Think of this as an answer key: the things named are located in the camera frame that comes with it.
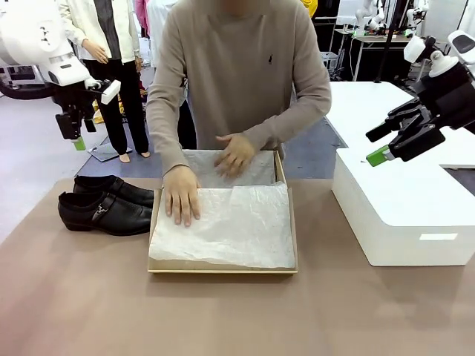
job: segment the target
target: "white tissue paper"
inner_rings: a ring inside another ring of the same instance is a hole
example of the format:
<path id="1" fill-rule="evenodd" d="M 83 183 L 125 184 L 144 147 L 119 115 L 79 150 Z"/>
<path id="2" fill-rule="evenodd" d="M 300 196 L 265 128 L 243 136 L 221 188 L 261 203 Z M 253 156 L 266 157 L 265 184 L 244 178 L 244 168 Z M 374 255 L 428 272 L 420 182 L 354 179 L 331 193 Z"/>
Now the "white tissue paper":
<path id="1" fill-rule="evenodd" d="M 201 219 L 175 225 L 160 209 L 149 256 L 254 268 L 294 268 L 287 186 L 200 189 Z M 160 206 L 164 204 L 164 194 Z"/>
<path id="2" fill-rule="evenodd" d="M 238 185 L 271 185 L 275 183 L 274 152 L 260 152 L 242 176 L 236 179 L 220 177 L 214 162 L 222 151 L 184 150 L 191 170 L 202 188 L 232 188 Z"/>

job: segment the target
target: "hand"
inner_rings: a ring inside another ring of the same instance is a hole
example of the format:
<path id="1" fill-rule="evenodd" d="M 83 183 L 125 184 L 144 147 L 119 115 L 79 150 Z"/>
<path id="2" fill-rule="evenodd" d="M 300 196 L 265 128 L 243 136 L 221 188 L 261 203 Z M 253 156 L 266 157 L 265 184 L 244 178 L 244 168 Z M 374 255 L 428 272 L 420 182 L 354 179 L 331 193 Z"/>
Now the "hand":
<path id="1" fill-rule="evenodd" d="M 221 175 L 229 178 L 239 177 L 249 167 L 256 150 L 252 143 L 241 133 L 217 137 L 219 142 L 227 144 L 226 149 L 214 163 Z"/>
<path id="2" fill-rule="evenodd" d="M 165 189 L 165 209 L 167 216 L 172 212 L 177 225 L 181 224 L 182 217 L 185 226 L 191 225 L 191 213 L 196 220 L 200 219 L 200 203 L 198 202 L 198 188 L 200 183 L 193 171 L 185 165 L 173 167 L 163 177 Z"/>
<path id="3" fill-rule="evenodd" d="M 82 47 L 85 48 L 99 63 L 105 65 L 109 62 L 107 54 L 105 54 L 105 49 L 98 44 L 85 39 L 82 41 Z"/>
<path id="4" fill-rule="evenodd" d="M 135 56 L 135 68 L 137 69 L 137 73 L 140 73 L 142 71 L 142 64 L 142 58 Z"/>

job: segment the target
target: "brown table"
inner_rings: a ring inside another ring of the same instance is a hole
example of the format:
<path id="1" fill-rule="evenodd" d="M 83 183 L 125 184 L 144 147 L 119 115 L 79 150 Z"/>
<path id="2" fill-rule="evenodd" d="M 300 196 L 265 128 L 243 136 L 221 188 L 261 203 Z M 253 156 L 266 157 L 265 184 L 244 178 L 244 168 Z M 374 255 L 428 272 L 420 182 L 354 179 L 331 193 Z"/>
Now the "brown table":
<path id="1" fill-rule="evenodd" d="M 156 276 L 147 234 L 67 231 L 58 183 L 0 248 L 0 355 L 474 355 L 474 262 L 373 268 L 331 181 L 290 185 L 297 275 Z"/>

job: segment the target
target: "beige sweater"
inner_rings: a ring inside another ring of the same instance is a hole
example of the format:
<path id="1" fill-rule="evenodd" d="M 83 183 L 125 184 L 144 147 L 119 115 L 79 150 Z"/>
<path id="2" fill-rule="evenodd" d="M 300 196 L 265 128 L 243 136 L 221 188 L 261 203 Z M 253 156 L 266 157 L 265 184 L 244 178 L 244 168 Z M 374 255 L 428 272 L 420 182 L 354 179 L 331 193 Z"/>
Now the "beige sweater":
<path id="1" fill-rule="evenodd" d="M 239 18 L 213 1 L 181 0 L 166 22 L 147 104 L 164 173 L 187 165 L 177 137 L 185 79 L 199 149 L 222 149 L 216 136 L 236 133 L 258 150 L 275 148 L 330 110 L 328 72 L 299 0 L 258 0 Z M 290 107 L 292 83 L 298 101 Z"/>

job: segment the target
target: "yellow clothing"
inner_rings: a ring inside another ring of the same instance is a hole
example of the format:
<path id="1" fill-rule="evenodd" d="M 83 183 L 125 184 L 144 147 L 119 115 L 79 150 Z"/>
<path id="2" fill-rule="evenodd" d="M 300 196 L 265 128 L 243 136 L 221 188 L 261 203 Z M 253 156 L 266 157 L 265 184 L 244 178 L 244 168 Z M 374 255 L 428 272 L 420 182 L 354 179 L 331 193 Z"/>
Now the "yellow clothing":
<path id="1" fill-rule="evenodd" d="M 313 16 L 318 7 L 318 0 L 301 0 L 309 11 L 310 17 Z"/>

